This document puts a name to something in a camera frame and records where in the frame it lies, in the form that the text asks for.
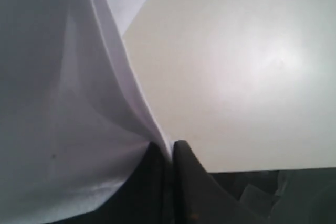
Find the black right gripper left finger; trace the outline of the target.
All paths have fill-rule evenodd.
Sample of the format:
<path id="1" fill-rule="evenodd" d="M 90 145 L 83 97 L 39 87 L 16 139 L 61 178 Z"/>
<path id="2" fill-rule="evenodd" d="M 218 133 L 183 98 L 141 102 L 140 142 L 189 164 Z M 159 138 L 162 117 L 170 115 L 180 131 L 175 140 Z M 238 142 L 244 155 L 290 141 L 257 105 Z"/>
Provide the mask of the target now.
<path id="1" fill-rule="evenodd" d="M 151 142 L 131 176 L 105 203 L 58 223 L 170 223 L 164 202 L 165 170 L 165 158 Z"/>

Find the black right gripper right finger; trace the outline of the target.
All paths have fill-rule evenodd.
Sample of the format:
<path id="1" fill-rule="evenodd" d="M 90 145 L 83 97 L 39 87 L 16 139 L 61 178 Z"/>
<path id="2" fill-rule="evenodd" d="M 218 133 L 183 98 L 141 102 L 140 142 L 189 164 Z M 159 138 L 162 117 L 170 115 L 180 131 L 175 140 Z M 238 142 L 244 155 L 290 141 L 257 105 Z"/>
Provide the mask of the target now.
<path id="1" fill-rule="evenodd" d="M 266 223 L 223 190 L 187 141 L 173 146 L 175 223 Z"/>

